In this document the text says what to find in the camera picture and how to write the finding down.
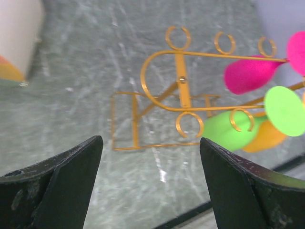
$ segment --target green disc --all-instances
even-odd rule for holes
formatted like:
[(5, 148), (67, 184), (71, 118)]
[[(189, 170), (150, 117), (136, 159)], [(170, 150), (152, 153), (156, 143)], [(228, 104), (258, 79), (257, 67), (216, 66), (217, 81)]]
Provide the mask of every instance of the green disc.
[(277, 86), (265, 95), (264, 107), (271, 123), (288, 136), (300, 136), (305, 132), (305, 108), (294, 91)]

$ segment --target black strip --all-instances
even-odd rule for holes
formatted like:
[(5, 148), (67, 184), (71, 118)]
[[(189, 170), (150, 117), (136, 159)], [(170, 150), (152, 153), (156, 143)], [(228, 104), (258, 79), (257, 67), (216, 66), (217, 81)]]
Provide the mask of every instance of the black strip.
[[(303, 163), (305, 163), (305, 154), (297, 156), (297, 157), (283, 163), (282, 165), (275, 167), (273, 169), (273, 171), (284, 173)], [(181, 224), (185, 223), (186, 221), (189, 221), (189, 220), (195, 218), (199, 214), (203, 214), (204, 212), (211, 210), (211, 208), (212, 208), (211, 202), (210, 201), (205, 202), (204, 204), (202, 204), (194, 209), (191, 209), (191, 210), (187, 211), (186, 213), (183, 213), (182, 215), (179, 215), (179, 216), (175, 217), (174, 219), (171, 219), (171, 220), (167, 221), (166, 223), (163, 223), (163, 224), (155, 227), (154, 229), (170, 229), (170, 228), (177, 227), (178, 225), (181, 225)]]

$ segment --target gray countertop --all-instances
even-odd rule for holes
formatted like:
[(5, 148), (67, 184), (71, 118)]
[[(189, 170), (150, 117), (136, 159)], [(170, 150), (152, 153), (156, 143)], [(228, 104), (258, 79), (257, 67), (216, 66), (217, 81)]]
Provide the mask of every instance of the gray countertop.
[[(193, 38), (190, 51), (216, 52), (213, 38), (223, 30), (235, 37), (236, 54), (257, 54), (262, 34), (250, 2), (45, 0), (44, 3), (47, 18), (29, 86), (1, 86), (0, 172), (29, 166), (93, 135), (101, 135), (104, 150), (86, 229), (150, 229), (208, 201), (198, 146), (112, 151), (110, 96), (115, 91), (142, 92), (141, 66), (152, 53), (169, 49), (164, 35), (171, 25), (188, 28)], [(176, 32), (173, 39), (177, 46), (182, 45), (184, 35)], [(228, 41), (221, 42), (226, 49)], [(275, 85), (271, 82), (243, 96), (229, 93), (222, 72), (231, 61), (188, 57), (192, 93), (221, 94), (219, 105), (238, 105), (263, 96), (267, 88)], [(148, 86), (154, 94), (163, 92), (174, 80), (172, 56), (155, 59), (147, 71)], [(140, 108), (148, 103), (141, 99)], [(175, 99), (166, 103), (179, 105)], [(127, 146), (131, 141), (130, 104), (130, 97), (118, 98), (118, 146)], [(180, 141), (174, 126), (177, 115), (154, 109), (141, 123), (141, 143)], [(183, 118), (183, 129), (190, 136), (197, 133), (197, 125), (193, 118)], [(296, 137), (261, 153), (236, 153), (265, 167), (274, 167), (302, 153), (303, 147)]]

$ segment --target metal loop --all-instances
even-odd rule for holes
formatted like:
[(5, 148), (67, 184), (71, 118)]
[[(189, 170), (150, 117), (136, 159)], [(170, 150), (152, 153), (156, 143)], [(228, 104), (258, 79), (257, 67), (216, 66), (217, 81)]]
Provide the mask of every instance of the metal loop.
[(275, 42), (273, 40), (271, 40), (271, 39), (268, 39), (268, 41), (269, 41), (269, 43), (271, 45), (271, 48), (272, 48), (272, 53), (271, 53), (271, 55), (267, 55), (265, 53), (264, 49), (263, 49), (263, 42), (264, 42), (264, 40), (266, 40), (266, 37), (261, 37), (259, 39), (259, 41), (258, 41), (257, 48), (259, 50), (259, 53), (261, 55), (263, 55), (264, 57), (266, 57), (266, 58), (274, 57), (276, 55), (276, 44), (275, 44)]
[(182, 48), (177, 48), (176, 46), (173, 45), (172, 41), (171, 41), (171, 38), (170, 38), (170, 35), (171, 35), (171, 32), (175, 29), (176, 27), (175, 26), (171, 26), (167, 29), (166, 33), (165, 33), (165, 40), (167, 42), (167, 44), (174, 50), (177, 50), (177, 51), (183, 51), (185, 49), (187, 49), (191, 43), (191, 34), (190, 32), (185, 28), (185, 27), (181, 27), (181, 29), (183, 30), (183, 32), (185, 32), (185, 35), (186, 35), (186, 43), (185, 45), (182, 47)]
[(230, 113), (230, 122), (231, 122), (232, 126), (234, 127), (234, 129), (237, 131), (241, 131), (241, 129), (236, 125), (235, 120), (234, 120), (234, 114), (236, 111), (242, 111), (249, 117), (251, 126), (248, 129), (248, 131), (252, 131), (254, 128), (254, 125), (255, 125), (254, 118), (253, 118), (252, 114), (250, 114), (250, 112), (248, 112), (247, 110), (245, 110), (243, 108), (236, 108), (236, 109), (232, 110)]
[(181, 129), (181, 126), (180, 126), (180, 121), (181, 121), (181, 118), (185, 115), (192, 115), (193, 117), (195, 117), (197, 120), (198, 120), (198, 123), (199, 123), (199, 132), (198, 134), (196, 135), (196, 137), (200, 137), (201, 134), (203, 133), (203, 121), (201, 119), (201, 117), (193, 112), (182, 112), (181, 114), (178, 115), (177, 119), (176, 119), (176, 129), (178, 131), (178, 133), (182, 136), (182, 137), (187, 137), (187, 135), (184, 133), (184, 131)]
[(215, 35), (215, 38), (214, 38), (214, 45), (215, 45), (215, 48), (217, 49), (218, 52), (220, 52), (221, 54), (223, 55), (230, 55), (232, 54), (235, 49), (236, 49), (236, 42), (235, 42), (235, 39), (232, 35), (230, 34), (227, 34), (227, 37), (230, 39), (230, 42), (231, 42), (231, 50), (228, 51), (228, 52), (225, 52), (223, 51), (221, 48), (220, 48), (220, 45), (219, 45), (219, 38), (221, 35), (223, 35), (224, 32), (218, 32), (216, 35)]

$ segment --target marble surface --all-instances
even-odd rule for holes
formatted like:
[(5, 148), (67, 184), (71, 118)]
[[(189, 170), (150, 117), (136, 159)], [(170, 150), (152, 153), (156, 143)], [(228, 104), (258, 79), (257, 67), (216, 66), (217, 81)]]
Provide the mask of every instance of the marble surface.
[[(262, 34), (251, 2), (45, 0), (44, 4), (47, 18), (29, 86), (0, 86), (1, 174), (101, 135), (104, 150), (85, 229), (154, 228), (208, 201), (198, 146), (111, 150), (110, 96), (116, 91), (142, 92), (141, 66), (152, 53), (168, 49), (164, 34), (171, 25), (185, 26), (191, 32), (190, 51), (216, 52), (213, 37), (223, 30), (235, 37), (236, 54), (257, 54)], [(175, 32), (173, 38), (177, 45), (184, 43), (182, 32)], [(227, 39), (221, 42), (229, 49)], [(253, 93), (232, 95), (222, 81), (223, 69), (231, 61), (187, 58), (193, 94), (221, 94), (218, 105), (235, 105), (261, 97), (275, 85), (271, 82)], [(147, 72), (152, 93), (160, 94), (174, 80), (172, 56), (152, 62)], [(139, 99), (142, 109), (148, 101)], [(165, 103), (179, 105), (174, 98)], [(118, 97), (118, 146), (131, 141), (130, 104), (129, 96)], [(203, 105), (203, 101), (194, 105)], [(149, 113), (140, 126), (141, 143), (183, 141), (174, 128), (177, 115), (161, 109)], [(198, 131), (191, 117), (183, 118), (182, 127), (189, 136)], [(236, 153), (274, 167), (303, 151), (296, 137), (261, 153)]]

